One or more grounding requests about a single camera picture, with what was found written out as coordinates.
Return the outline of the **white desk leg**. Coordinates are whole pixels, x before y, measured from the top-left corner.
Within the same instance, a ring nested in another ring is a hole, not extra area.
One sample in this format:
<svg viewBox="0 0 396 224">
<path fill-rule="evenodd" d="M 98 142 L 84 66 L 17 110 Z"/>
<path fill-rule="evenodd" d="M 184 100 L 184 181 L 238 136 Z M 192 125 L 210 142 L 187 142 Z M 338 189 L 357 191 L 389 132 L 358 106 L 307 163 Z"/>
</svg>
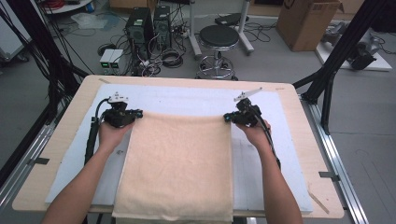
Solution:
<svg viewBox="0 0 396 224">
<path fill-rule="evenodd" d="M 245 47 L 247 55 L 250 55 L 254 48 L 251 45 L 250 41 L 248 40 L 247 36 L 245 35 L 245 25 L 248 17 L 248 8 L 250 5 L 251 0 L 243 0 L 243 5 L 241 9 L 241 17 L 239 21 L 239 26 L 237 33 L 239 34 L 239 39 L 242 42 L 243 46 Z"/>
<path fill-rule="evenodd" d="M 194 8 L 195 0 L 189 0 L 189 3 L 190 3 L 190 17 L 189 17 L 190 28 L 188 30 L 188 38 L 191 43 L 194 59 L 198 60 L 202 56 L 202 52 L 195 36 L 195 8 Z"/>
</svg>

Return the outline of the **cream towel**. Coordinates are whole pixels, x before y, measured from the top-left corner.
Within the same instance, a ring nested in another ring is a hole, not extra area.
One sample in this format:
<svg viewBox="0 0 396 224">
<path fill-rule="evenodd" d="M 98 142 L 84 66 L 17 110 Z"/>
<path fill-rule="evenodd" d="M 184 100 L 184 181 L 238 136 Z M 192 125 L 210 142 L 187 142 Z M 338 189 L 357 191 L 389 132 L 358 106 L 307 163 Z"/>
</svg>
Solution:
<svg viewBox="0 0 396 224">
<path fill-rule="evenodd" d="M 147 112 L 134 125 L 112 216 L 117 224 L 231 224 L 231 125 Z"/>
</svg>

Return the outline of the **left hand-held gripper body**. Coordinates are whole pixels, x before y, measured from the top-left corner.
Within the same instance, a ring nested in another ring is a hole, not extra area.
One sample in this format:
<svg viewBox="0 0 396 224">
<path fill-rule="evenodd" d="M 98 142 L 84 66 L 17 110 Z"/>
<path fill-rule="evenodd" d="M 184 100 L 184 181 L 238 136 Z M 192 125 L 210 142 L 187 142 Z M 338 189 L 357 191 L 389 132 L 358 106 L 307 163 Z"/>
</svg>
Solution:
<svg viewBox="0 0 396 224">
<path fill-rule="evenodd" d="M 127 109 L 127 97 L 120 95 L 116 91 L 106 101 L 110 104 L 110 108 L 102 114 L 105 122 L 115 128 L 122 128 L 134 122 L 130 116 L 131 109 Z"/>
</svg>

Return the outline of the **person's left hand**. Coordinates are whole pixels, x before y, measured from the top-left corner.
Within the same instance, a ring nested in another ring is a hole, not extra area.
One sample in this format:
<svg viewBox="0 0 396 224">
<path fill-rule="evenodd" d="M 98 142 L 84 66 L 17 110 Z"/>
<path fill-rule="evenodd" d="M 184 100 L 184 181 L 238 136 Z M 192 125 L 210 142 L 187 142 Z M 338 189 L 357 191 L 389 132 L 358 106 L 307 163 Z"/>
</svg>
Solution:
<svg viewBox="0 0 396 224">
<path fill-rule="evenodd" d="M 132 128 L 134 124 L 131 123 L 122 128 L 115 128 L 108 122 L 103 122 L 99 129 L 99 148 L 101 153 L 111 154 L 114 149 L 120 144 L 123 136 Z"/>
</svg>

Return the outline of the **black round stool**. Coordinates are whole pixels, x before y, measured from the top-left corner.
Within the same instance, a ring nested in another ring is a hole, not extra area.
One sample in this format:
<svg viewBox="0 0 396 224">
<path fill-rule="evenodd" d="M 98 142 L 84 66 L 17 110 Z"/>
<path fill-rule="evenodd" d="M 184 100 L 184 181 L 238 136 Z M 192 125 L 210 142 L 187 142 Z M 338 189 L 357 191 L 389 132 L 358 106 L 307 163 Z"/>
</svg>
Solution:
<svg viewBox="0 0 396 224">
<path fill-rule="evenodd" d="M 211 78 L 226 78 L 237 81 L 233 63 L 222 55 L 223 51 L 233 49 L 239 41 L 239 35 L 232 27 L 225 25 L 210 25 L 199 33 L 199 43 L 207 49 L 212 49 L 212 55 L 206 55 L 199 62 L 196 79 L 201 76 Z"/>
</svg>

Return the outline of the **flat black case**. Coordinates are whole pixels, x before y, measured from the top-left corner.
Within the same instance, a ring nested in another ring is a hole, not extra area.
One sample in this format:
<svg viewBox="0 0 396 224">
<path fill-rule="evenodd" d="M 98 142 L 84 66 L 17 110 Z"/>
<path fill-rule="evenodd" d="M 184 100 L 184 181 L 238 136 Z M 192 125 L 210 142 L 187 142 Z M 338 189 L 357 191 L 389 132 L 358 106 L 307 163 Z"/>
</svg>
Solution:
<svg viewBox="0 0 396 224">
<path fill-rule="evenodd" d="M 238 25 L 241 21 L 241 14 L 240 13 L 233 13 L 226 16 L 218 16 L 215 18 L 215 23 L 218 25 Z"/>
</svg>

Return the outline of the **white board with robot parts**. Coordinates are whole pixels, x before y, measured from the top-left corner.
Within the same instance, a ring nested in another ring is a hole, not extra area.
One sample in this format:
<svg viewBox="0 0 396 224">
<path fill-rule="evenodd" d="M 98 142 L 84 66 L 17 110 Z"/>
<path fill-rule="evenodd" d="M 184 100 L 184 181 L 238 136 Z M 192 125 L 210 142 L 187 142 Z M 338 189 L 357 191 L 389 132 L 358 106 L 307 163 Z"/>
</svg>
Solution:
<svg viewBox="0 0 396 224">
<path fill-rule="evenodd" d="M 321 63 L 325 63 L 329 58 L 335 45 L 347 30 L 349 23 L 340 21 L 338 24 L 331 24 L 326 29 L 323 37 L 316 48 Z M 350 70 L 371 70 L 390 71 L 392 67 L 379 55 L 380 38 L 373 35 L 373 30 L 366 31 L 352 50 L 352 53 L 341 65 L 342 69 Z"/>
</svg>

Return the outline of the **person's right hand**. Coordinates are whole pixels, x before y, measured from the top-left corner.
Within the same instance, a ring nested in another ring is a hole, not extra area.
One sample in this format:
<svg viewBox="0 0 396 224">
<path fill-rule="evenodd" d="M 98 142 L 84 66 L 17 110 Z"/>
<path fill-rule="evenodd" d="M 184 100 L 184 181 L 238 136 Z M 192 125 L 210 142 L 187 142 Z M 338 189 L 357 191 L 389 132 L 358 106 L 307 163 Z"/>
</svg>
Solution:
<svg viewBox="0 0 396 224">
<path fill-rule="evenodd" d="M 245 133 L 247 140 L 260 152 L 271 150 L 269 140 L 262 127 L 248 127 L 242 124 L 237 124 L 237 127 Z"/>
</svg>

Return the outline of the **white foam mat with grid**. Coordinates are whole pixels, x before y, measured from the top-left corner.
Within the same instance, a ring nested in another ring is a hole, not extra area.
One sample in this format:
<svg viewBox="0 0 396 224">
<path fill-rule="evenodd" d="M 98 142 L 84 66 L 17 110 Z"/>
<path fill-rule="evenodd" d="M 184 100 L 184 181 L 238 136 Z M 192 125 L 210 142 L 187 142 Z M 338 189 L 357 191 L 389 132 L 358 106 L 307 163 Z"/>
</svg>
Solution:
<svg viewBox="0 0 396 224">
<path fill-rule="evenodd" d="M 82 169 L 86 151 L 91 119 L 95 114 L 102 114 L 109 108 L 101 101 L 118 93 L 124 97 L 129 109 L 141 109 L 144 118 L 151 113 L 175 116 L 223 116 L 235 111 L 240 90 L 203 89 L 190 87 L 161 87 L 149 85 L 104 84 L 97 91 L 92 104 L 86 109 L 78 130 L 64 157 L 58 162 L 60 168 L 49 190 L 46 203 L 51 203 L 56 195 Z M 296 152 L 297 143 L 290 134 L 287 122 L 287 108 L 281 101 L 278 91 L 263 89 L 249 97 L 257 105 L 264 119 L 272 128 L 272 139 L 276 155 L 280 159 L 281 171 L 304 214 L 313 211 L 313 204 L 308 195 L 303 169 Z M 261 211 L 262 181 L 260 160 L 253 146 L 241 130 L 231 128 L 233 149 L 233 188 L 234 208 L 242 211 Z"/>
</svg>

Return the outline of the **thin wooden stick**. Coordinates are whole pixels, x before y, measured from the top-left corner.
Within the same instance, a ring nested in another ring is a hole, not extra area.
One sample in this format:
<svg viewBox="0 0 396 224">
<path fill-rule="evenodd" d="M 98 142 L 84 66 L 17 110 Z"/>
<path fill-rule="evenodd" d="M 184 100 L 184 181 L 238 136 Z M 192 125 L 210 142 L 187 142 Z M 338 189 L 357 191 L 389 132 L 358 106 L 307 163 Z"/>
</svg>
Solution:
<svg viewBox="0 0 396 224">
<path fill-rule="evenodd" d="M 308 191 L 309 196 L 311 199 L 326 213 L 330 214 L 330 210 L 319 200 L 318 197 L 315 196 L 310 190 Z"/>
</svg>

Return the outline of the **wide black computer tower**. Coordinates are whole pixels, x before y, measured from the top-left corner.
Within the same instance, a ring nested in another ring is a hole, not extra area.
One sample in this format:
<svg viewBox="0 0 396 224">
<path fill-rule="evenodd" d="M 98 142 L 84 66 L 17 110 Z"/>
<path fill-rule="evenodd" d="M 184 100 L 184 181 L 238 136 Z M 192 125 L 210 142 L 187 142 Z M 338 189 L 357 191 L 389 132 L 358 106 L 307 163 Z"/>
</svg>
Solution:
<svg viewBox="0 0 396 224">
<path fill-rule="evenodd" d="M 128 39 L 141 59 L 149 59 L 150 43 L 154 37 L 151 12 L 148 7 L 134 7 L 125 25 Z"/>
</svg>

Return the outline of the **white power supply unit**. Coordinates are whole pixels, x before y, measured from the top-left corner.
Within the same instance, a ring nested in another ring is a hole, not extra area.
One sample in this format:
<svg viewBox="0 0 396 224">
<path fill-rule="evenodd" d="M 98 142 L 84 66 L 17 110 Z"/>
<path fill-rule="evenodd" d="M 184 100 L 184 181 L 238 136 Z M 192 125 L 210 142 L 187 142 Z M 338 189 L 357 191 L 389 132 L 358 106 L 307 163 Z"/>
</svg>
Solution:
<svg viewBox="0 0 396 224">
<path fill-rule="evenodd" d="M 110 69 L 113 75 L 119 75 L 123 64 L 123 50 L 114 49 L 109 61 Z"/>
<path fill-rule="evenodd" d="M 113 53 L 114 53 L 113 49 L 106 49 L 100 59 L 100 64 L 102 66 L 102 69 L 103 69 L 105 75 L 113 75 L 114 74 L 113 68 L 112 68 Z"/>
</svg>

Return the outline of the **large cardboard box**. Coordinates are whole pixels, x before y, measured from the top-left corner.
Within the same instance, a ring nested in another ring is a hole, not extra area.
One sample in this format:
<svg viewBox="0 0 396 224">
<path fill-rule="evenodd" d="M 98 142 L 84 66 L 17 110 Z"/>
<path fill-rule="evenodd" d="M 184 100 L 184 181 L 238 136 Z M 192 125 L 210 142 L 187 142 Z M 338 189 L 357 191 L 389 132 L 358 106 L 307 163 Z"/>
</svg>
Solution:
<svg viewBox="0 0 396 224">
<path fill-rule="evenodd" d="M 292 51 L 315 50 L 340 0 L 284 0 L 276 30 Z"/>
</svg>

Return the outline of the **aluminium rail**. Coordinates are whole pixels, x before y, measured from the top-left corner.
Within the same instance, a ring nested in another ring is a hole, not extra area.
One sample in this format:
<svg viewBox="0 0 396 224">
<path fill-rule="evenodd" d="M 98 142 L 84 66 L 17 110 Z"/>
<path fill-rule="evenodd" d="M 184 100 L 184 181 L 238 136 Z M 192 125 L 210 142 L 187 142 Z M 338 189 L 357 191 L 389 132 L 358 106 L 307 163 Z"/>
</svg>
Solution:
<svg viewBox="0 0 396 224">
<path fill-rule="evenodd" d="M 329 172 L 333 172 L 340 177 L 339 181 L 333 183 L 336 186 L 336 191 L 341 195 L 343 209 L 347 211 L 353 224 L 369 224 L 369 220 L 350 181 L 347 169 L 343 164 L 332 136 L 326 134 L 325 129 L 320 124 L 321 112 L 319 106 L 309 104 L 302 96 L 299 99 L 308 121 L 312 125 L 313 132 L 317 136 L 319 149 L 323 154 L 326 165 L 330 169 Z"/>
<path fill-rule="evenodd" d="M 44 125 L 40 130 L 29 132 L 17 147 L 17 154 L 11 157 L 11 162 L 4 169 L 7 178 L 0 178 L 0 210 L 10 204 L 11 199 L 35 166 L 29 165 L 29 160 L 39 158 L 53 131 L 52 125 Z"/>
</svg>

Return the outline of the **narrow black computer tower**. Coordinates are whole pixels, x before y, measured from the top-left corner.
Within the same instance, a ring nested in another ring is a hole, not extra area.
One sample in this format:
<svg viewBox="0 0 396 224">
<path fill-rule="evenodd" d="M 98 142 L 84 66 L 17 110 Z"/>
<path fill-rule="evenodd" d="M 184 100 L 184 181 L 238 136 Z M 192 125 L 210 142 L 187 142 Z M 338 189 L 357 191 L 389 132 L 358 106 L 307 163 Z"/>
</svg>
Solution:
<svg viewBox="0 0 396 224">
<path fill-rule="evenodd" d="M 157 49 L 167 49 L 171 44 L 170 7 L 156 6 L 154 10 L 153 25 L 157 37 Z"/>
</svg>

